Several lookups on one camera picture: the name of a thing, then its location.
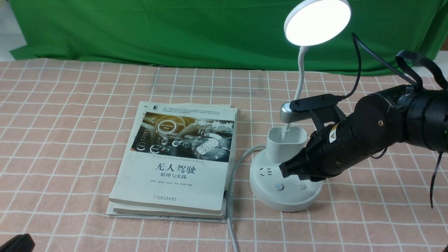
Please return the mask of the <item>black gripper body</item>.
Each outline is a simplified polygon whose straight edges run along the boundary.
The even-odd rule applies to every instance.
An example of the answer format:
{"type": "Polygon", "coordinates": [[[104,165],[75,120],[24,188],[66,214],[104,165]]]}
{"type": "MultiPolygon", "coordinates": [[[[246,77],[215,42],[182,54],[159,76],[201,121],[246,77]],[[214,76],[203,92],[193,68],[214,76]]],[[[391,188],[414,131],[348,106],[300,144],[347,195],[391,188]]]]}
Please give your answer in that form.
{"type": "Polygon", "coordinates": [[[336,177],[361,161],[360,143],[353,130],[354,119],[347,117],[324,131],[307,145],[306,177],[318,182],[336,177]]]}

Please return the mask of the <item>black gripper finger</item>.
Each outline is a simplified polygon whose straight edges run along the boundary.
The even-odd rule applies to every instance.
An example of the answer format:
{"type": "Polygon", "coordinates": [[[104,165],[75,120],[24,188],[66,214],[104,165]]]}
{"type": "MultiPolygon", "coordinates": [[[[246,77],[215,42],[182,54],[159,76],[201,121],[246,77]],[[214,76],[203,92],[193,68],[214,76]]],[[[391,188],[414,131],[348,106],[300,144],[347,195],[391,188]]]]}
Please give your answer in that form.
{"type": "Polygon", "coordinates": [[[279,165],[280,172],[283,178],[290,176],[297,176],[298,179],[308,179],[308,175],[304,171],[307,158],[305,154],[297,154],[291,159],[279,165]]]}

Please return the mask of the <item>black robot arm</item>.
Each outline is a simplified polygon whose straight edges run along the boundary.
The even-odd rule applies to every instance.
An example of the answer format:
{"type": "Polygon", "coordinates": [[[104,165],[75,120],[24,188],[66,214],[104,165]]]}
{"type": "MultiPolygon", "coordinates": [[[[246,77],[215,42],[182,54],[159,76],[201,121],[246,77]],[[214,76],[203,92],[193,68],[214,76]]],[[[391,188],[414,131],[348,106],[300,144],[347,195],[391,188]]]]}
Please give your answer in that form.
{"type": "Polygon", "coordinates": [[[322,94],[287,104],[299,120],[312,119],[316,131],[307,145],[279,165],[284,178],[318,182],[336,177],[380,151],[405,142],[447,152],[447,91],[399,85],[361,98],[348,116],[341,96],[322,94]]]}

